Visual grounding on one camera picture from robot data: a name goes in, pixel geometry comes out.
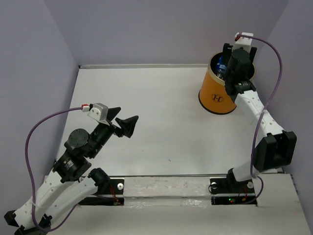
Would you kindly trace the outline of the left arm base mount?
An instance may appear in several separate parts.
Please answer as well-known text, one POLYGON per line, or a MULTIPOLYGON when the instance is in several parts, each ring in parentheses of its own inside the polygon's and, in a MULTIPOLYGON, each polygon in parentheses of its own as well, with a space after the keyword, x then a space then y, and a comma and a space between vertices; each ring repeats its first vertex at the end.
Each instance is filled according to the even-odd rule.
POLYGON ((125 179, 113 177, 106 189, 99 189, 78 203, 80 206, 123 206, 125 179))

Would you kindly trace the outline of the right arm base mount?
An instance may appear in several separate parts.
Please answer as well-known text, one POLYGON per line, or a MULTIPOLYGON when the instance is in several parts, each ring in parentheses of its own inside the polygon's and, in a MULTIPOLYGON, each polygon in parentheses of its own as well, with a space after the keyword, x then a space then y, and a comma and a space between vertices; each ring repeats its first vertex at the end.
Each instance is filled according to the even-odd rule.
POLYGON ((211 194, 213 206, 257 204, 252 180, 231 185, 226 178, 210 178, 208 191, 211 194))

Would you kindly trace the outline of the blue label bottle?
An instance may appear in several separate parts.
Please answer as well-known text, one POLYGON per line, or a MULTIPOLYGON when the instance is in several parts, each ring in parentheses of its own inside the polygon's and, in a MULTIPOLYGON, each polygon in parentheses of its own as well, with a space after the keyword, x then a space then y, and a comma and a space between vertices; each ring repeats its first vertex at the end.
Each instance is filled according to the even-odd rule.
POLYGON ((226 56, 221 55, 218 59, 218 62, 216 64, 216 69, 215 69, 215 75, 219 79, 222 79, 222 80, 224 79, 224 75, 227 70, 227 64, 228 64, 228 60, 226 56))

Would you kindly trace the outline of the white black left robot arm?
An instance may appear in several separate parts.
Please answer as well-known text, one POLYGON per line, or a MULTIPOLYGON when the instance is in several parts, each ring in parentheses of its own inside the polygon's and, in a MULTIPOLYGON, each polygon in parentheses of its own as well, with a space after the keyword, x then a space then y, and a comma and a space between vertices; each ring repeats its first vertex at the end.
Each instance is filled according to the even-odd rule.
POLYGON ((110 177, 101 168, 90 169, 88 160, 96 157, 111 136, 130 138, 133 135, 139 117, 119 119, 117 114, 120 111, 120 107, 108 108, 102 103, 83 104, 53 113, 32 127, 24 147, 32 195, 19 209, 4 215, 7 224, 16 227, 15 234, 46 235, 55 231, 53 223, 65 212, 72 213, 79 202, 90 195, 100 197, 108 190, 113 202, 119 203, 110 177), (64 144, 66 149, 63 155, 54 162, 42 185, 36 188, 28 155, 30 138, 44 121, 72 111, 86 112, 97 122, 97 126, 91 133, 82 128, 70 133, 64 144))

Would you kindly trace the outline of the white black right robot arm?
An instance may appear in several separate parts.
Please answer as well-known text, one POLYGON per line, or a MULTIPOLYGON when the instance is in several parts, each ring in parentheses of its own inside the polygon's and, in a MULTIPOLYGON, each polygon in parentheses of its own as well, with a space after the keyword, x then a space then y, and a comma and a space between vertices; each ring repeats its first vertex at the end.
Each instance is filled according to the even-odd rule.
POLYGON ((225 91, 255 127, 250 161, 228 171, 224 185, 231 192, 261 173, 291 164, 297 137, 280 126, 259 99, 249 73, 251 55, 243 46, 233 47, 224 75, 225 91))

